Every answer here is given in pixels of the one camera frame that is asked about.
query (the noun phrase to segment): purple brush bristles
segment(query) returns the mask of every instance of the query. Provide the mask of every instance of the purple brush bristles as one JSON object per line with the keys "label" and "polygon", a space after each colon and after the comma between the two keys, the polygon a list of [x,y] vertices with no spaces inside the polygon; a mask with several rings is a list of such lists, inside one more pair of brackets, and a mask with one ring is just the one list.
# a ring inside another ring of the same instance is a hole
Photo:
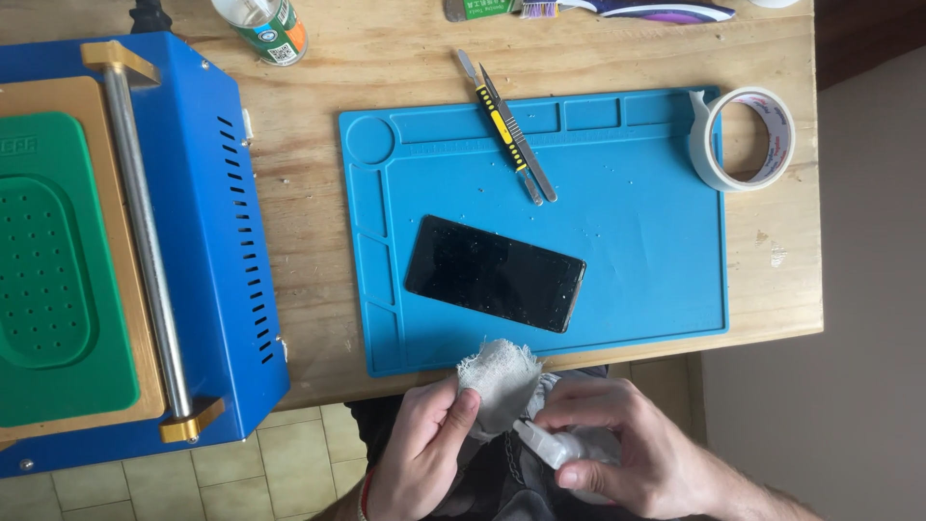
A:
{"label": "purple brush bristles", "polygon": [[556,18],[558,14],[559,4],[556,2],[524,0],[524,5],[521,7],[523,19],[551,19]]}

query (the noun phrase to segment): bottle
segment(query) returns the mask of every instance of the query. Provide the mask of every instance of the bottle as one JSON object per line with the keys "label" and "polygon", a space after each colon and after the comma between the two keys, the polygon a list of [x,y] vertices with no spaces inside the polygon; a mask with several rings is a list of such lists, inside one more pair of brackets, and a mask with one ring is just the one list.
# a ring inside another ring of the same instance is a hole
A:
{"label": "bottle", "polygon": [[[570,426],[564,432],[550,434],[533,422],[515,421],[518,437],[537,457],[553,470],[573,460],[597,460],[620,466],[620,442],[604,427]],[[586,490],[570,490],[573,496],[590,504],[608,504],[611,500]]]}
{"label": "bottle", "polygon": [[270,65],[293,65],[308,50],[289,0],[212,0],[212,6]]}

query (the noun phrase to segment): black phone screen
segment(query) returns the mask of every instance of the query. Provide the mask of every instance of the black phone screen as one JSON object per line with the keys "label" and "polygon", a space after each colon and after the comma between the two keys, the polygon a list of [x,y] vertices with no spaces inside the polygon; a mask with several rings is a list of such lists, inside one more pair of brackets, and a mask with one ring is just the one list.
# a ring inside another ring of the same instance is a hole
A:
{"label": "black phone screen", "polygon": [[564,333],[585,261],[433,215],[405,286],[416,295]]}

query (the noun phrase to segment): wrist bracelet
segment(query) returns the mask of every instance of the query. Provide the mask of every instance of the wrist bracelet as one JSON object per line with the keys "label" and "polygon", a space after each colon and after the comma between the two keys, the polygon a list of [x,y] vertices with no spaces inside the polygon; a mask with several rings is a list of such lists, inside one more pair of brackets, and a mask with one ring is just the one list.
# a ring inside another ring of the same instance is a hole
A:
{"label": "wrist bracelet", "polygon": [[359,521],[367,521],[367,494],[369,493],[369,483],[373,479],[374,472],[376,472],[376,467],[369,470],[367,477],[363,480],[363,489],[360,489],[360,501],[357,502],[357,519]]}

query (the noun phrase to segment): hand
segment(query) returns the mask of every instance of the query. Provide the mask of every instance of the hand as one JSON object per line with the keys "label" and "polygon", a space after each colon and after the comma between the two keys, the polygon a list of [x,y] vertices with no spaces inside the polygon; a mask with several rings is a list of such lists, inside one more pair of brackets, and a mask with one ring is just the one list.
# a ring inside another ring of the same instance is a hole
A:
{"label": "hand", "polygon": [[406,393],[369,483],[369,521],[418,521],[430,514],[457,475],[457,456],[476,421],[480,396],[457,376]]}
{"label": "hand", "polygon": [[705,514],[721,501],[726,465],[688,439],[624,379],[559,380],[534,423],[548,430],[604,426],[621,444],[621,467],[577,460],[557,470],[564,489],[595,492],[647,518]]}

